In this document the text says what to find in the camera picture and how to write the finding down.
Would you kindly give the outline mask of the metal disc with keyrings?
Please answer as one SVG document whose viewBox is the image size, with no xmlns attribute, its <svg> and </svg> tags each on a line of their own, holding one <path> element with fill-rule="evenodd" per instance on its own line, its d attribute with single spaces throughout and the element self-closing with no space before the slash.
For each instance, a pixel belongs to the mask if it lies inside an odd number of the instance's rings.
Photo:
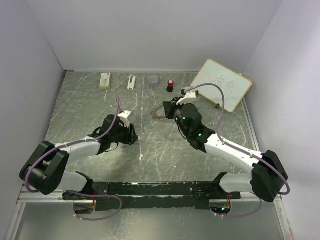
<svg viewBox="0 0 320 240">
<path fill-rule="evenodd" d="M 156 121 L 164 121 L 167 119 L 165 108 L 162 104 L 157 105 L 151 112 L 150 117 Z"/>
</svg>

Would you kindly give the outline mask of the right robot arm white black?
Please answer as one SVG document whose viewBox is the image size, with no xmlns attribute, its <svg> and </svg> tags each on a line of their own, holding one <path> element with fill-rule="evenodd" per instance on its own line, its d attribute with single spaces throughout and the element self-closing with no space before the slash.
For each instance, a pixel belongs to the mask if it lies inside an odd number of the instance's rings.
<svg viewBox="0 0 320 240">
<path fill-rule="evenodd" d="M 163 101 L 165 117 L 174 120 L 183 138 L 195 150 L 216 155 L 239 166 L 246 172 L 236 176 L 222 173 L 212 186 L 212 193 L 223 199 L 231 192 L 253 193 L 261 200 L 271 203 L 282 195 L 287 186 L 288 175 L 278 155 L 267 150 L 265 153 L 235 144 L 202 123 L 202 115 L 192 103 L 179 104 L 179 97 Z"/>
</svg>

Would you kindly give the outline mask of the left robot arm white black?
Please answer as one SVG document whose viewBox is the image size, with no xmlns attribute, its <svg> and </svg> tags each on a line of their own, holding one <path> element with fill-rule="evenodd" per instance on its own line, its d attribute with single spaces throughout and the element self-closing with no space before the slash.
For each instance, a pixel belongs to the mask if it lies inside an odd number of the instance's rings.
<svg viewBox="0 0 320 240">
<path fill-rule="evenodd" d="M 81 199 L 89 199 L 94 192 L 93 180 L 75 171 L 69 172 L 69 163 L 113 151 L 112 145 L 133 145 L 138 141 L 131 111 L 110 114 L 102 126 L 87 137 L 70 143 L 53 144 L 43 141 L 32 153 L 19 173 L 31 192 L 49 195 L 55 190 L 74 191 Z"/>
</svg>

